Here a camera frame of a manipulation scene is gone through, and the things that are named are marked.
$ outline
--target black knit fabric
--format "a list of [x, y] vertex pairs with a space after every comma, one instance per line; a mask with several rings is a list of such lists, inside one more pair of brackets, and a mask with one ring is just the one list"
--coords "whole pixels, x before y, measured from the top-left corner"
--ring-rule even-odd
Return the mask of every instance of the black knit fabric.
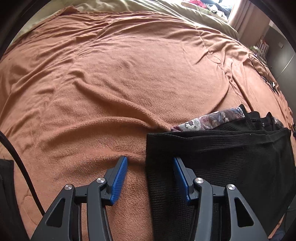
[[286, 212], [295, 196], [291, 131], [277, 130], [271, 115], [260, 118], [241, 108], [246, 118], [221, 125], [220, 130], [147, 135], [146, 173], [155, 241], [188, 239], [193, 207], [186, 206], [177, 190], [174, 157], [181, 157], [187, 168], [212, 185], [234, 184], [267, 235]]

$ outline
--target metal bolt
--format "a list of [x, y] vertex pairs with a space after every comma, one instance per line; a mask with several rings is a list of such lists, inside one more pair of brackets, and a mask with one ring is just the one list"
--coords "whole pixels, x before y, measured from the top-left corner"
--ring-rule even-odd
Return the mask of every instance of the metal bolt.
[[203, 179], [200, 177], [196, 178], [195, 181], [199, 184], [203, 183]]
[[64, 188], [65, 190], [71, 190], [72, 189], [72, 184], [67, 184]]
[[228, 185], [227, 185], [227, 188], [228, 188], [229, 190], [234, 190], [234, 189], [235, 189], [235, 185], [233, 185], [233, 184], [228, 184]]
[[96, 181], [97, 181], [97, 183], [103, 183], [103, 182], [105, 182], [105, 178], [99, 177]]

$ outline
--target ridged blue pad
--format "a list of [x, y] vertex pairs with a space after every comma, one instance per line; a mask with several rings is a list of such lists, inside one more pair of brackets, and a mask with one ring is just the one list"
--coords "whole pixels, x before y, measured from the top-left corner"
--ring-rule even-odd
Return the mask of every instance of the ridged blue pad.
[[127, 170], [128, 170], [128, 159], [124, 157], [112, 186], [112, 192], [110, 196], [110, 202], [112, 205], [115, 204], [115, 202], [119, 199], [119, 195], [121, 193], [121, 189], [123, 186], [124, 179], [126, 177]]
[[189, 198], [189, 186], [185, 180], [184, 174], [179, 166], [179, 163], [176, 158], [174, 158], [174, 163], [173, 163], [173, 170], [174, 170], [174, 175], [176, 178], [177, 185], [179, 187], [179, 191], [181, 194], [181, 198], [186, 202], [188, 205], [190, 202]]

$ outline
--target black fabric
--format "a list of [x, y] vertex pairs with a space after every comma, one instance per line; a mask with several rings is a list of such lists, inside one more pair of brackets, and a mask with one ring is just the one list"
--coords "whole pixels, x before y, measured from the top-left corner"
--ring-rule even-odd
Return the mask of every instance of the black fabric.
[[2, 159], [0, 159], [0, 240], [29, 241], [15, 197], [13, 161]]
[[267, 235], [286, 212], [295, 196], [291, 131], [276, 130], [272, 116], [249, 115], [240, 107], [243, 120], [215, 130], [147, 135], [146, 174], [155, 241], [188, 238], [193, 208], [182, 201], [175, 184], [172, 160], [177, 156], [212, 185], [237, 186]]

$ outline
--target bed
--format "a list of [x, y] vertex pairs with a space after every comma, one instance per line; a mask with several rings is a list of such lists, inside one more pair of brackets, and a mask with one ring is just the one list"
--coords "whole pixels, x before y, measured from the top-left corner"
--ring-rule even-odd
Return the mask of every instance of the bed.
[[[224, 21], [180, 2], [53, 0], [0, 61], [0, 129], [45, 210], [65, 184], [86, 185], [127, 156], [121, 197], [107, 210], [113, 239], [152, 240], [147, 133], [240, 104], [292, 129], [277, 82], [268, 72], [279, 95], [249, 53]], [[0, 156], [11, 158], [2, 146]], [[31, 236], [41, 214], [17, 168], [15, 191]], [[83, 227], [86, 240], [85, 216]]]

